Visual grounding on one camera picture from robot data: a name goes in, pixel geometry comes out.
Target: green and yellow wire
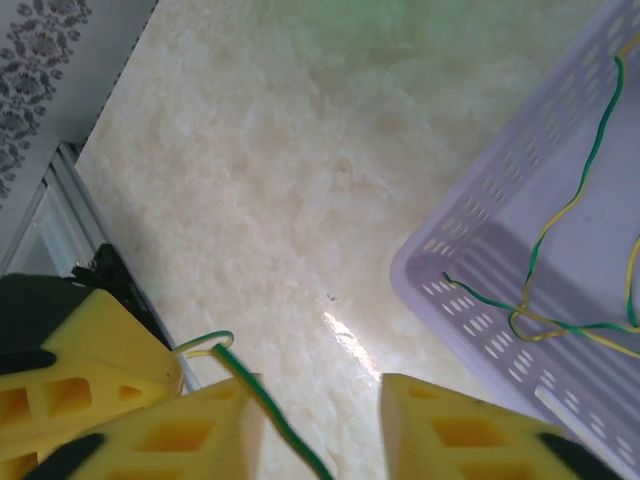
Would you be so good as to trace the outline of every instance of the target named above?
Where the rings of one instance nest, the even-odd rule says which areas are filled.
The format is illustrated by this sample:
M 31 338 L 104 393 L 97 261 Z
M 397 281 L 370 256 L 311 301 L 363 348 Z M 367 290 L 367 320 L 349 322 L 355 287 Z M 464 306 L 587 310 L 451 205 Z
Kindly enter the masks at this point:
M 640 333 L 640 327 L 638 326 L 637 316 L 633 308 L 633 272 L 634 272 L 634 267 L 636 263 L 636 258 L 638 256 L 638 252 L 640 251 L 640 235 L 636 239 L 636 242 L 632 248 L 631 255 L 629 257 L 629 262 L 627 265 L 626 276 L 625 276 L 625 307 L 626 307 L 627 316 L 629 318 L 629 323 L 631 324 L 631 327 L 624 327 L 618 324 L 608 323 L 608 322 L 596 323 L 591 325 L 574 326 L 568 323 L 560 322 L 558 320 L 553 320 L 547 317 L 543 317 L 541 315 L 537 315 L 527 309 L 527 306 L 529 304 L 529 293 L 530 293 L 531 285 L 535 275 L 536 265 L 538 262 L 538 255 L 539 255 L 542 242 L 544 241 L 546 234 L 551 229 L 551 227 L 555 225 L 567 212 L 569 212 L 580 201 L 580 199 L 582 198 L 582 195 L 584 194 L 584 189 L 587 184 L 587 180 L 589 178 L 589 172 L 591 170 L 591 166 L 593 165 L 593 161 L 595 160 L 598 154 L 598 151 L 600 150 L 600 146 L 604 138 L 605 129 L 607 127 L 611 114 L 613 113 L 613 110 L 615 109 L 615 106 L 618 103 L 620 96 L 622 95 L 622 90 L 624 88 L 624 81 L 625 81 L 625 70 L 626 70 L 625 63 L 624 63 L 624 56 L 629 51 L 631 51 L 631 48 L 637 43 L 640 43 L 640 34 L 636 35 L 631 42 L 629 42 L 625 47 L 622 48 L 618 56 L 615 57 L 615 62 L 616 62 L 616 65 L 618 66 L 618 82 L 616 85 L 615 92 L 611 98 L 611 101 L 607 105 L 605 113 L 602 116 L 602 119 L 600 120 L 600 124 L 598 125 L 596 139 L 594 141 L 593 147 L 591 149 L 591 152 L 589 153 L 589 157 L 587 158 L 584 169 L 582 171 L 580 184 L 578 186 L 578 189 L 575 195 L 569 201 L 569 203 L 567 203 L 567 205 L 565 205 L 565 207 L 562 210 L 556 213 L 553 216 L 553 218 L 551 218 L 551 220 L 549 220 L 549 222 L 547 222 L 547 224 L 543 227 L 542 232 L 540 233 L 538 240 L 536 241 L 533 247 L 531 258 L 529 260 L 529 270 L 527 272 L 525 284 L 522 290 L 522 299 L 521 299 L 520 305 L 519 306 L 508 305 L 508 304 L 499 302 L 497 300 L 491 300 L 489 298 L 486 298 L 480 295 L 479 293 L 475 292 L 468 285 L 465 285 L 462 282 L 455 281 L 447 273 L 444 273 L 444 277 L 447 282 L 465 289 L 470 295 L 475 297 L 477 300 L 497 308 L 509 310 L 511 314 L 509 315 L 507 322 L 509 324 L 509 327 L 513 331 L 514 335 L 516 335 L 516 337 L 518 337 L 521 340 L 524 340 L 527 342 L 538 342 L 546 338 L 558 337 L 561 335 L 565 335 L 567 333 L 574 333 L 574 334 L 589 338 L 590 340 L 593 340 L 597 343 L 605 345 L 625 355 L 629 355 L 634 358 L 640 358 L 640 352 L 630 350 L 616 342 L 613 342 L 607 338 L 604 338 L 600 335 L 596 335 L 591 332 L 592 330 L 597 330 L 597 329 L 613 329 L 613 330 L 623 331 L 626 333 Z M 533 320 L 553 326 L 555 327 L 555 330 L 551 330 L 549 332 L 545 332 L 538 335 L 525 335 L 522 332 L 520 332 L 516 327 L 516 319 L 518 318 L 519 315 L 523 315 Z
M 210 340 L 217 338 L 227 338 L 225 343 L 219 343 L 207 350 L 191 350 Z M 187 358 L 210 356 L 218 360 L 220 364 L 238 380 L 249 392 L 251 397 L 258 403 L 271 424 L 280 434 L 280 437 L 293 449 L 293 451 L 305 462 L 319 479 L 332 480 L 331 473 L 324 465 L 320 457 L 302 440 L 293 430 L 282 410 L 271 398 L 269 393 L 260 384 L 258 379 L 242 364 L 242 362 L 229 350 L 233 343 L 234 336 L 229 330 L 220 330 L 203 335 L 187 343 L 184 343 L 173 350 L 176 355 L 185 353 Z

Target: plastic basket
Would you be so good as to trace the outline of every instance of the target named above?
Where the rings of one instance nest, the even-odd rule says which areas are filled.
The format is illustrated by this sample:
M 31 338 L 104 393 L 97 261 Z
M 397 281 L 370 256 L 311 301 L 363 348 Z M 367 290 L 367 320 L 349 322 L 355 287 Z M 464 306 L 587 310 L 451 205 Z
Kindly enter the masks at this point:
M 640 478 L 640 360 L 576 335 L 522 342 L 507 312 L 442 272 L 519 302 L 540 230 L 577 189 L 615 90 L 614 56 L 638 33 L 640 0 L 606 2 L 391 266 L 397 295 L 497 401 L 566 424 L 625 478 Z M 625 60 L 623 96 L 585 196 L 547 235 L 531 290 L 532 310 L 569 323 L 626 322 L 624 274 L 640 233 L 640 45 Z M 610 338 L 640 350 L 637 337 Z

